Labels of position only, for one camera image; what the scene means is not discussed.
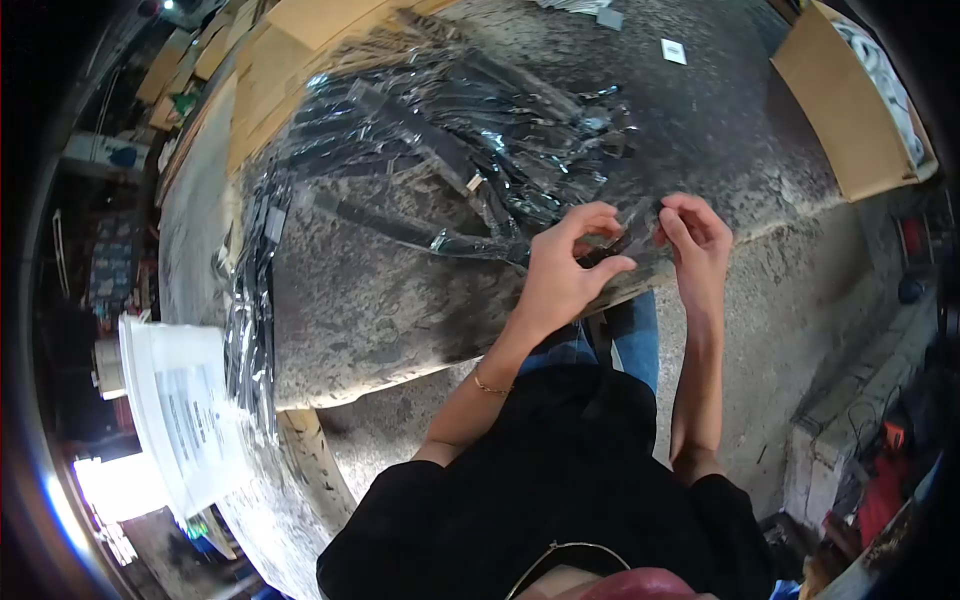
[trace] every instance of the black t-shirt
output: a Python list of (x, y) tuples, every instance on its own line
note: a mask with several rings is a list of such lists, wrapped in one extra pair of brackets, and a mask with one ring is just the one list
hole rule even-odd
[[(750, 498), (726, 477), (684, 487), (651, 456), (654, 395), (595, 366), (517, 379), (491, 430), (449, 466), (384, 470), (317, 560), (331, 600), (500, 599), (552, 541), (602, 544), (721, 600), (769, 597), (774, 567)], [(551, 553), (520, 590), (558, 564), (607, 576), (604, 550)]]

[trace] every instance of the blue jeans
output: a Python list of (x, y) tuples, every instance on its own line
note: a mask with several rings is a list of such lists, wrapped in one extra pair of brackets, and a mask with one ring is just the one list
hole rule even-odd
[[(657, 393), (660, 374), (660, 337), (657, 333), (657, 304), (653, 290), (633, 300), (607, 309), (607, 322), (613, 335), (613, 347), (620, 357), (621, 371), (650, 386)], [(587, 339), (587, 325), (573, 324), (574, 340), (560, 342), (546, 352), (527, 356), (520, 375), (551, 365), (596, 365), (597, 357)]]

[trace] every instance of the hand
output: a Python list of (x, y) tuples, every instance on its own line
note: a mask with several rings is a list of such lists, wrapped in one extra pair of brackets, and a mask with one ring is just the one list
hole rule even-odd
[(663, 199), (654, 242), (673, 245), (680, 299), (687, 329), (723, 332), (723, 290), (733, 245), (730, 228), (699, 196), (671, 194)]
[(577, 264), (575, 256), (586, 249), (577, 244), (581, 237), (598, 233), (613, 238), (621, 233), (615, 214), (616, 208), (609, 204), (581, 204), (534, 237), (530, 271), (513, 318), (538, 339), (537, 344), (583, 312), (611, 277), (636, 267), (627, 256), (610, 256), (592, 269)]

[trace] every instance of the concrete floor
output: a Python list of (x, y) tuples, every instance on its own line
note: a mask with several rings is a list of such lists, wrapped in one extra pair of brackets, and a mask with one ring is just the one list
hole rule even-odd
[[(738, 247), (727, 282), (724, 435), (720, 461), (757, 516), (780, 509), (787, 423), (811, 387), (828, 382), (844, 349), (884, 322), (896, 302), (899, 246), (887, 205), (903, 194), (838, 206)], [(664, 460), (684, 356), (676, 284), (657, 290), (658, 440)], [(384, 468), (409, 460), (467, 362), (319, 411), (354, 497)]]

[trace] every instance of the white sticker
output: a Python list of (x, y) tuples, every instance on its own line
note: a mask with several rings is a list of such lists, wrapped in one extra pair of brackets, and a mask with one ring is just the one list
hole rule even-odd
[(663, 57), (665, 59), (686, 64), (686, 52), (684, 52), (683, 44), (670, 41), (669, 39), (661, 39), (660, 46), (663, 47)]

